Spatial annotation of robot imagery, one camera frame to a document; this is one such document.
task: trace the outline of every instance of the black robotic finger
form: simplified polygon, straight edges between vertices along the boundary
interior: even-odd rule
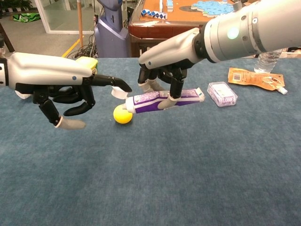
[[[80,106],[73,107],[64,112],[64,116],[74,116],[86,113],[92,108],[91,105],[88,105],[86,102],[82,103]]]
[[[161,71],[159,69],[152,69],[150,70],[150,74],[148,79],[150,80],[154,80],[158,77],[158,75],[161,73]]]
[[[39,105],[40,110],[44,113],[50,123],[54,124],[55,126],[59,123],[59,112],[53,102],[48,98],[47,88],[35,90],[33,92],[32,101],[34,104]]]
[[[172,74],[173,77],[170,84],[170,96],[174,99],[177,99],[182,95],[184,79],[187,76],[187,71],[182,71],[180,68],[176,68],[172,71]]]
[[[138,84],[143,84],[148,80],[150,76],[150,70],[145,67],[141,67],[139,71]]]
[[[132,92],[131,87],[125,81],[123,81],[122,79],[114,78],[114,83],[115,83],[114,86],[117,86],[117,87],[121,88],[123,91],[125,91],[127,93]]]
[[[163,82],[171,84],[172,76],[169,73],[162,72],[158,74],[158,78]]]
[[[108,86],[108,85],[117,86],[127,93],[132,92],[130,86],[122,79],[106,76],[102,74],[94,75],[91,85],[92,86]]]
[[[61,103],[61,104],[74,104],[76,102],[81,101],[82,97],[80,97],[79,94],[74,93],[69,96],[56,96],[52,100],[56,103]]]
[[[77,87],[80,97],[85,100],[80,106],[73,107],[64,112],[64,116],[79,115],[87,112],[95,105],[94,95],[91,86],[82,85]]]
[[[71,94],[76,93],[73,87],[68,87],[66,90],[61,90],[65,86],[50,86],[48,87],[48,93],[50,97],[57,97],[57,96],[68,96]]]

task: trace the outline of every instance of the yellow ball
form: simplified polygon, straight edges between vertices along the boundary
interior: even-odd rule
[[[116,122],[120,124],[127,124],[132,120],[133,113],[130,113],[125,109],[122,109],[122,106],[119,105],[115,107],[113,116]]]

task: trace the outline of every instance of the yellow floor line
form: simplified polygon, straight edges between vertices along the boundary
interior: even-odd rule
[[[62,57],[66,57],[73,49],[76,47],[76,45],[80,42],[80,39],[78,39],[63,55]]]

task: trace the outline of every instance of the white cap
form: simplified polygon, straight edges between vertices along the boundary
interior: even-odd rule
[[[279,93],[283,95],[287,94],[287,90],[284,87],[278,87],[277,90]]]
[[[126,102],[122,105],[122,109],[127,109],[128,112],[136,114],[134,106],[134,97],[127,98]]]
[[[27,99],[27,98],[29,98],[29,97],[31,96],[31,94],[22,94],[22,93],[20,93],[20,92],[18,92],[18,91],[16,91],[16,90],[15,90],[15,93],[16,93],[21,99],[23,99],[23,100],[25,100],[25,99]]]
[[[121,88],[115,87],[115,86],[112,86],[112,92],[111,92],[111,94],[112,94],[114,97],[116,97],[116,98],[118,98],[118,99],[122,99],[122,100],[126,99],[126,98],[127,98],[127,95],[128,95],[127,92],[125,92],[125,91],[123,91]]]

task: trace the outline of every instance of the plastic bottle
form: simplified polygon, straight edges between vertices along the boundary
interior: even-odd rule
[[[271,52],[260,53],[254,71],[256,73],[270,73],[274,69],[281,53],[285,50],[286,49],[278,49]]]

